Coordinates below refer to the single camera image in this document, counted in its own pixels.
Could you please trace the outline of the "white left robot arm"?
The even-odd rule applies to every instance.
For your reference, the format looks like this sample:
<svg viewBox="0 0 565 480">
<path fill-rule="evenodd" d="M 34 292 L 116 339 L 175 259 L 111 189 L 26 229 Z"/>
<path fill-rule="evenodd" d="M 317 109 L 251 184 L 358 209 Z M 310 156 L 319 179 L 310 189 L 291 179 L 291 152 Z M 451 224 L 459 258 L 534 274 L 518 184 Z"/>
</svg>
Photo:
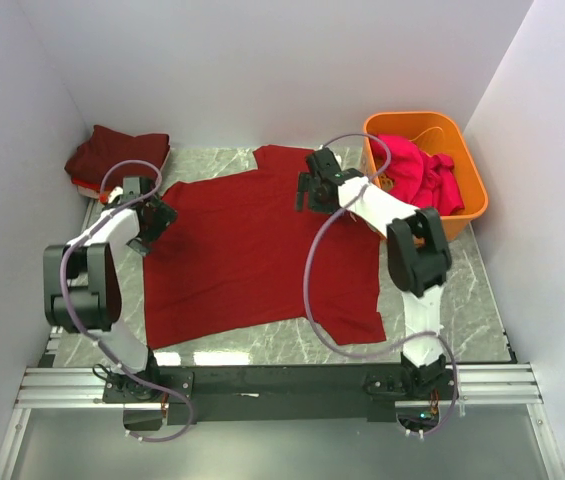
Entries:
<svg viewBox="0 0 565 480">
<path fill-rule="evenodd" d="M 83 333 L 113 366 L 98 364 L 105 383 L 120 393 L 148 402 L 162 388 L 154 353 L 121 319 L 122 292 L 116 260 L 130 249 L 141 256 L 177 219 L 177 212 L 156 192 L 154 180 L 123 179 L 111 192 L 96 222 L 64 245 L 43 253 L 44 312 L 49 325 Z"/>
</svg>

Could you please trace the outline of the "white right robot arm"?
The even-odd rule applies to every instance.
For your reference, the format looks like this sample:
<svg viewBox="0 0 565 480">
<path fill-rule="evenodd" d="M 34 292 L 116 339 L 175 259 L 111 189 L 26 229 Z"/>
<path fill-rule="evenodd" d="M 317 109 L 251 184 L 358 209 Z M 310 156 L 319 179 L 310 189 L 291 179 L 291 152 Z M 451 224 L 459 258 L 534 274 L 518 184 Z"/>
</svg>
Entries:
<svg viewBox="0 0 565 480">
<path fill-rule="evenodd" d="M 318 246 L 335 221 L 351 213 L 387 239 L 388 272 L 402 294 L 406 337 L 387 348 L 401 350 L 399 376 L 380 386 L 414 399 L 426 397 L 453 379 L 446 369 L 452 352 L 440 337 L 441 298 L 452 257 L 438 211 L 402 202 L 362 172 L 342 169 L 327 147 L 310 153 L 306 164 L 308 170 L 298 177 L 296 209 L 308 206 L 328 215 L 311 243 L 303 272 L 302 295 L 311 329 L 324 346 L 341 356 L 376 356 L 354 354 L 330 343 L 319 330 L 310 305 L 310 276 Z"/>
</svg>

